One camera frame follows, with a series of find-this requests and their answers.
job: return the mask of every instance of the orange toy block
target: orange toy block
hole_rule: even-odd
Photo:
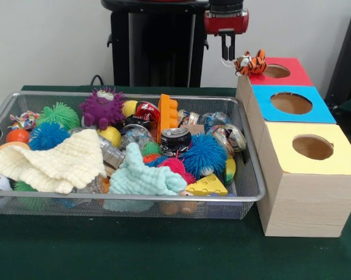
[[[157,126],[157,143],[161,143],[161,132],[169,128],[178,127],[178,102],[174,99],[170,99],[167,94],[162,94],[159,102],[158,109],[161,115],[159,116],[158,126]]]

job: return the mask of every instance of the mint green cloth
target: mint green cloth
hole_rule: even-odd
[[[143,162],[136,143],[126,146],[126,157],[110,178],[109,194],[178,195],[187,182],[169,167],[148,167]],[[153,206],[152,201],[105,200],[104,208],[111,211],[142,212]]]

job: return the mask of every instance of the black cable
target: black cable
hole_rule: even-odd
[[[103,82],[103,79],[100,77],[100,75],[95,75],[95,76],[93,76],[92,81],[91,81],[91,83],[90,83],[89,85],[90,85],[90,86],[93,86],[93,83],[95,82],[96,78],[99,79],[100,84],[103,86],[103,85],[104,85],[104,82]]]

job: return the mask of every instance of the red box lid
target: red box lid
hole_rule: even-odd
[[[249,75],[252,85],[265,85],[265,86],[313,86],[305,69],[298,61],[297,58],[290,57],[267,57],[265,61],[268,64],[269,71],[270,65],[280,65],[287,68],[290,75],[284,78],[273,78],[266,74]]]

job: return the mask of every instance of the black robot stand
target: black robot stand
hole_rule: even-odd
[[[115,85],[200,87],[208,2],[101,3],[112,11]]]

